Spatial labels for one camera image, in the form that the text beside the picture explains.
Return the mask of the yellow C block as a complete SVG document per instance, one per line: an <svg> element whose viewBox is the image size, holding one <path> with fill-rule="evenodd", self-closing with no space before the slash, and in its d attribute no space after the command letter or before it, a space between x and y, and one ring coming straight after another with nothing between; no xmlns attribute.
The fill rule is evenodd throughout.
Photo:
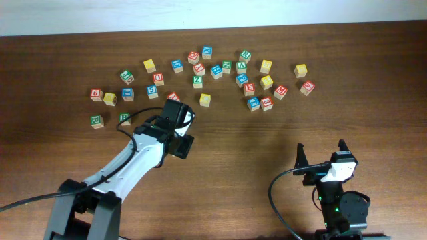
<svg viewBox="0 0 427 240"><path fill-rule="evenodd" d="M202 107L209 107L211 103L211 95L202 93L199 99L199 104Z"/></svg>

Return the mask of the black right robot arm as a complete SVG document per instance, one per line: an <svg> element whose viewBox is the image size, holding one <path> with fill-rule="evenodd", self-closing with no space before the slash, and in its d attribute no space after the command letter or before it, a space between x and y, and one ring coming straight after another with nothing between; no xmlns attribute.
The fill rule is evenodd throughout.
<svg viewBox="0 0 427 240"><path fill-rule="evenodd" d="M316 239L390 239L384 234L363 235L368 226L369 196L357 191L344 191L342 184L354 176L358 161L344 140L338 141L339 150L329 161L310 165L304 145L297 146L294 175L304 177L304 186L314 186L318 192L324 230L315 232Z"/></svg>

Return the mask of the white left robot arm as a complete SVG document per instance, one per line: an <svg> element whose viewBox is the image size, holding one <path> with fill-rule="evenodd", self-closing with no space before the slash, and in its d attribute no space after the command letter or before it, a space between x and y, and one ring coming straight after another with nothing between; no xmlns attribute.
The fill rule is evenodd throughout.
<svg viewBox="0 0 427 240"><path fill-rule="evenodd" d="M82 182L61 184L44 240L121 239L125 198L166 156L185 159L194 140L186 133L195 118L189 105L167 100L160 112L137 126L127 146L100 171Z"/></svg>

